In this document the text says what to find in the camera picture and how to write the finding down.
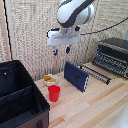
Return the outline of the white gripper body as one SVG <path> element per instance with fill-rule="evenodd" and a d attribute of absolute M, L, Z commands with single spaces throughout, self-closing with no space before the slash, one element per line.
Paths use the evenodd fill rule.
<path fill-rule="evenodd" d="M 56 28 L 47 32 L 47 44 L 52 47 L 72 45 L 79 41 L 80 32 L 73 27 L 68 29 Z"/>

